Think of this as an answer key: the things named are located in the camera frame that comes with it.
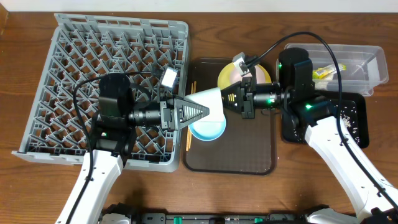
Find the white plastic cup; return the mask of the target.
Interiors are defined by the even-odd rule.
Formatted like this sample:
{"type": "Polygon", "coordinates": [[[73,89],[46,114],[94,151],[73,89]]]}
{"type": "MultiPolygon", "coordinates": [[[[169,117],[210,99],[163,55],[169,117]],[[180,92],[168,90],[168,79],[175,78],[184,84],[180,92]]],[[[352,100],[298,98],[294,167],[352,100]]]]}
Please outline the white plastic cup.
{"type": "Polygon", "coordinates": [[[206,106],[210,113],[208,116],[200,119],[199,122],[222,122],[224,120],[223,103],[220,88],[212,88],[200,91],[184,97],[202,106],[206,106]]]}

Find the light blue saucer plate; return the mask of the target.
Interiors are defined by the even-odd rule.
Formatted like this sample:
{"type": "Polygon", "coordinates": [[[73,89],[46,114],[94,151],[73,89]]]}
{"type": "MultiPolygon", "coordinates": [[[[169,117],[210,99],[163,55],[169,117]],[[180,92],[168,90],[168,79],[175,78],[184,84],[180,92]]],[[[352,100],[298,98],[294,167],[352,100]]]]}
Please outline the light blue saucer plate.
{"type": "Polygon", "coordinates": [[[195,122],[190,124],[189,129],[193,136],[201,141],[214,141],[218,139],[226,129],[226,120],[217,122],[195,122]]]}

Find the green snack wrapper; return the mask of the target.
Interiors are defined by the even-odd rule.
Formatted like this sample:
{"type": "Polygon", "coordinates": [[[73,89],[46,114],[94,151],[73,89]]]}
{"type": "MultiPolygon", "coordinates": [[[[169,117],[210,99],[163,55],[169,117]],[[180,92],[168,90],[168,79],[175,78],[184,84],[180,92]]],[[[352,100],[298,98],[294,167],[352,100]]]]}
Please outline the green snack wrapper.
{"type": "Polygon", "coordinates": [[[326,67],[318,68],[313,71],[313,79],[328,79],[333,78],[334,74],[337,73],[337,69],[334,64],[328,65],[326,67]]]}

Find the white pink bowl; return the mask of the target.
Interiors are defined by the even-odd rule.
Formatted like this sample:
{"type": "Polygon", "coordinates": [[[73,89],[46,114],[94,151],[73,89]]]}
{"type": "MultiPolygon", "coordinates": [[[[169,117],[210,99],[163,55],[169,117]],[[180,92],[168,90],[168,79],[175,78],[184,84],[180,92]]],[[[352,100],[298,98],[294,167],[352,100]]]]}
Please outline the white pink bowl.
{"type": "MultiPolygon", "coordinates": [[[[262,67],[261,65],[256,65],[255,70],[257,84],[265,84],[271,82],[271,77],[264,67],[262,67]]],[[[243,77],[239,74],[238,69],[233,67],[231,75],[229,76],[230,82],[236,83],[238,81],[241,81],[242,79],[243,77]]]]}

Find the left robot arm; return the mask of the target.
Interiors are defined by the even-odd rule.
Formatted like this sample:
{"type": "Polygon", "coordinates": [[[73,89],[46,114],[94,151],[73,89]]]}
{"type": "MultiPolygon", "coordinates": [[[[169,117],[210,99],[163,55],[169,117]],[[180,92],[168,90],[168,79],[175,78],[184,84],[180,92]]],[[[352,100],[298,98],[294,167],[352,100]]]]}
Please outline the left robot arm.
{"type": "Polygon", "coordinates": [[[139,126],[160,126],[170,131],[206,117],[206,106],[178,96],[158,103],[134,101],[138,90],[149,98],[149,91],[133,83],[130,73],[109,73],[95,80],[99,83],[99,110],[91,127],[82,127],[86,153],[73,190],[57,223],[97,223],[116,179],[132,154],[139,126]]]}

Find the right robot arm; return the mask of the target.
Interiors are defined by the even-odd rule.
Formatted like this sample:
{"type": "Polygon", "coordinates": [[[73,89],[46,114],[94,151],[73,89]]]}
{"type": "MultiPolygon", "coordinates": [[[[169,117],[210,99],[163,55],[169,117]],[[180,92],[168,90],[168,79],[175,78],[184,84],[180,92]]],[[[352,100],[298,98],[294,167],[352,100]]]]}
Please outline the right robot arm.
{"type": "Polygon", "coordinates": [[[224,108],[253,119],[256,109],[280,109],[284,131],[305,142],[326,162],[354,208],[355,215],[321,206],[302,217],[304,223],[397,223],[397,189],[367,158],[347,130],[334,105],[315,90],[313,64],[305,49],[279,54],[279,82],[258,84],[257,58],[240,53],[233,65],[242,80],[221,91],[224,108]]]}

